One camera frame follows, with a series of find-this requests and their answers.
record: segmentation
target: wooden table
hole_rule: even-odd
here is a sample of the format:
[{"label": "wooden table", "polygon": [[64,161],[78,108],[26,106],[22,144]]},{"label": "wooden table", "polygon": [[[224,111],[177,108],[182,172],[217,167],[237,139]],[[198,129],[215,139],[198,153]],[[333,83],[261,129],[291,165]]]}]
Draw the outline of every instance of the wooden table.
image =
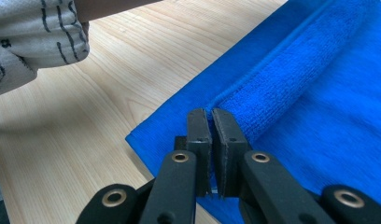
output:
[{"label": "wooden table", "polygon": [[[83,62],[0,96],[11,223],[75,223],[94,193],[152,178],[124,137],[284,0],[171,0],[91,22]],[[214,223],[198,207],[197,223]]]}]

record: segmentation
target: blue towel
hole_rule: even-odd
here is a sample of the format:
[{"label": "blue towel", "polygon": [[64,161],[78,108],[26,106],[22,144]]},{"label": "blue towel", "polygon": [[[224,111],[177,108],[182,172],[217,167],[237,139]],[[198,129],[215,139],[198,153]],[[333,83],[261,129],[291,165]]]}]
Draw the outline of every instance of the blue towel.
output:
[{"label": "blue towel", "polygon": [[[381,2],[289,0],[126,137],[154,175],[199,107],[232,112],[306,189],[381,203]],[[222,223],[242,223],[237,202],[198,200]]]}]

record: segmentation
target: person's arm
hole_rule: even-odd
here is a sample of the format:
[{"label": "person's arm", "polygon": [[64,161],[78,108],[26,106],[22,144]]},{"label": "person's arm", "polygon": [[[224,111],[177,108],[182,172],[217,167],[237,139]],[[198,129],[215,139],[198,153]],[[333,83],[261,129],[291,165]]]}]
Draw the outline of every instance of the person's arm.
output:
[{"label": "person's arm", "polygon": [[92,21],[161,0],[75,0],[80,22]]}]

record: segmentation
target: wood grain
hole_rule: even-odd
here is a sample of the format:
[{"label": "wood grain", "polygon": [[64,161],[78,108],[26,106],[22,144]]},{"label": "wood grain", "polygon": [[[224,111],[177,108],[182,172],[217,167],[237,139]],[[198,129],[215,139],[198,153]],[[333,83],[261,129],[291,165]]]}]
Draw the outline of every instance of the wood grain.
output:
[{"label": "wood grain", "polygon": [[[98,189],[150,180],[124,137],[282,4],[173,0],[91,22],[85,61],[0,96],[11,223],[75,223]],[[196,222],[216,221],[199,207]]]}]

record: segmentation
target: sleeve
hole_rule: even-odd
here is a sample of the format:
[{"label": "sleeve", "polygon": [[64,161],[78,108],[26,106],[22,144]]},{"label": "sleeve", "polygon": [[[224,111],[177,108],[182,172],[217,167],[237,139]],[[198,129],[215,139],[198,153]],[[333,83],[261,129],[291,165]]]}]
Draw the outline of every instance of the sleeve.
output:
[{"label": "sleeve", "polygon": [[34,79],[38,68],[85,59],[87,27],[78,21],[74,1],[0,0],[0,94]]}]

